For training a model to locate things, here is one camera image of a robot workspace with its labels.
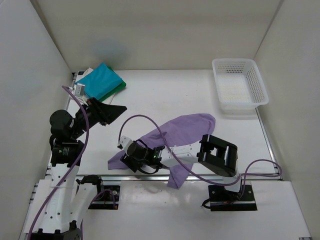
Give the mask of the purple t shirt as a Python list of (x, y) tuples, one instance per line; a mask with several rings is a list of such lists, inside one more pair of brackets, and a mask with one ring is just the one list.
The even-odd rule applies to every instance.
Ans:
[[(159, 128), (162, 131), (168, 145), (184, 146), (193, 144), (202, 139), (203, 135), (211, 135), (214, 132), (216, 119), (208, 113), (195, 113), (188, 115), (181, 115), (172, 120), (162, 124)], [(154, 129), (149, 133), (141, 136), (141, 139), (148, 147), (155, 148), (164, 146), (159, 131)], [(107, 162), (109, 170), (127, 170), (129, 169), (121, 162), (121, 157), (124, 156), (123, 150), (116, 153)], [(177, 164), (170, 167), (169, 179), (167, 187), (172, 189), (179, 189), (184, 181), (187, 179), (189, 172), (184, 169), (177, 161)]]

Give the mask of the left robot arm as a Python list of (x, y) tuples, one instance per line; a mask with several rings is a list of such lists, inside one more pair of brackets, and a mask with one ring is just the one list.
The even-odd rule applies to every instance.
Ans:
[(88, 136), (95, 124), (106, 126), (127, 110), (89, 98), (79, 105), (74, 116), (60, 109), (49, 119), (51, 136), (50, 193), (31, 223), (29, 240), (79, 240), (81, 224), (93, 199), (104, 195), (105, 187), (98, 175), (77, 179), (81, 157), (87, 147), (79, 137)]

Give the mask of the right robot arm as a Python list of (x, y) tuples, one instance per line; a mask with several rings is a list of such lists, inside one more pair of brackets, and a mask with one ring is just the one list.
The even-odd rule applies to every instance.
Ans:
[(122, 136), (117, 147), (124, 150), (120, 161), (133, 172), (146, 174), (143, 170), (145, 166), (157, 173), (160, 169), (168, 170), (180, 163), (201, 164), (222, 177), (226, 198), (236, 200), (242, 195), (242, 181), (237, 164), (238, 147), (213, 135), (205, 134), (200, 141), (192, 144), (171, 147), (161, 145), (154, 148), (148, 147), (141, 140)]

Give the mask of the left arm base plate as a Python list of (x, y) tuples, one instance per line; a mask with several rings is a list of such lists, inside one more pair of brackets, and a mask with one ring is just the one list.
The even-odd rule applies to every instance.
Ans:
[(85, 175), (82, 179), (76, 179), (78, 194), (80, 187), (94, 186), (95, 195), (92, 197), (89, 210), (118, 210), (121, 186), (115, 184), (104, 184), (101, 176)]

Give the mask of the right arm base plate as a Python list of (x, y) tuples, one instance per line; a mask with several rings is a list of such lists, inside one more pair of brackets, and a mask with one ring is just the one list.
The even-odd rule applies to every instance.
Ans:
[(209, 185), (209, 198), (204, 200), (201, 207), (211, 212), (241, 212), (257, 211), (254, 191), (251, 184), (244, 186), (240, 192), (227, 191), (223, 186)]

